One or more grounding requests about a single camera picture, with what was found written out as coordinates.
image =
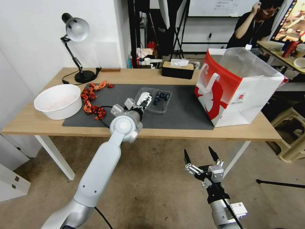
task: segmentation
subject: lanyard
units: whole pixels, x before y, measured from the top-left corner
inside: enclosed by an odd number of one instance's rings
[[[260,24],[260,26],[258,27],[258,29],[254,32],[253,36],[252,36],[251,39],[250,39],[249,44],[252,43],[252,40],[253,40],[254,36],[255,36],[256,33],[260,30],[260,28],[261,28],[261,26],[263,25],[263,23],[264,23],[264,21],[262,21],[262,23]],[[255,21],[253,21],[253,31],[254,31],[254,28],[255,28]]]

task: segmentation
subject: small table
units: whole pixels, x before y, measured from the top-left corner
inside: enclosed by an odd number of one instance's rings
[[[62,77],[76,68],[63,68],[43,89],[62,84]],[[199,70],[194,71],[191,80],[176,79],[161,76],[158,69],[121,69],[120,72],[100,72],[93,83],[108,80],[113,84],[161,84],[161,85],[196,85]],[[74,81],[74,75],[65,80]],[[86,84],[79,85],[83,90]],[[23,110],[2,130],[3,134],[35,135],[55,163],[64,174],[73,180],[75,173],[53,144],[49,136],[86,136],[109,137],[109,129],[99,127],[64,127],[64,120],[51,120],[43,113],[35,110],[33,102]],[[248,125],[217,127],[214,130],[173,130],[173,129],[142,129],[138,138],[167,138],[167,139],[207,139],[207,140],[239,140],[229,160],[225,162],[225,174],[233,167],[251,141],[280,141],[281,137],[272,127],[266,117],[259,113],[255,120]]]
[[[299,73],[305,74],[305,68],[298,68],[293,64],[295,58],[283,58],[282,54],[284,53],[282,50],[278,50],[279,42],[274,41],[258,41],[257,44],[259,47],[263,49],[263,51],[267,52],[270,55],[270,58],[267,64],[271,65],[274,59],[279,60],[284,66],[296,70]]]

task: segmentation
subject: gray desk mat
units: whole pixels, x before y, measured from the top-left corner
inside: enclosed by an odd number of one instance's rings
[[[167,111],[164,114],[159,115],[150,113],[148,110],[145,111],[141,121],[143,123],[143,128],[214,129],[214,126],[207,116],[203,106],[194,94],[194,85],[116,84],[114,88],[105,87],[96,92],[95,94],[98,95],[98,97],[91,104],[97,106],[113,106],[119,104],[124,107],[126,99],[134,99],[142,87],[151,87],[172,92]],[[82,109],[63,122],[63,126],[105,127],[100,121],[94,119],[94,114],[87,115],[83,108],[84,104]],[[105,108],[105,111],[106,116],[103,121],[110,125],[111,121],[115,117],[110,113],[110,108]]]

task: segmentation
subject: tissue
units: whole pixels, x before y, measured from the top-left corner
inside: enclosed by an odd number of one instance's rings
[[[171,66],[174,67],[186,67],[188,65],[188,60],[183,59],[172,59]]]

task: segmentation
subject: robotic hand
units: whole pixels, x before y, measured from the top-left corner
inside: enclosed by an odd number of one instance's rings
[[[125,109],[118,104],[113,106],[111,113],[116,118],[110,124],[109,141],[97,150],[80,180],[74,198],[53,213],[42,229],[76,228],[88,220],[121,157],[121,143],[132,143],[137,138],[143,127],[141,119],[144,110],[151,101],[152,96],[143,92],[137,103],[127,99]]]
[[[185,170],[202,181],[202,186],[207,190],[207,202],[212,208],[212,217],[217,229],[243,229],[237,218],[246,216],[248,212],[242,202],[230,204],[230,197],[221,186],[224,161],[219,159],[211,147],[209,150],[215,164],[200,167],[191,164],[187,151],[184,150]]]

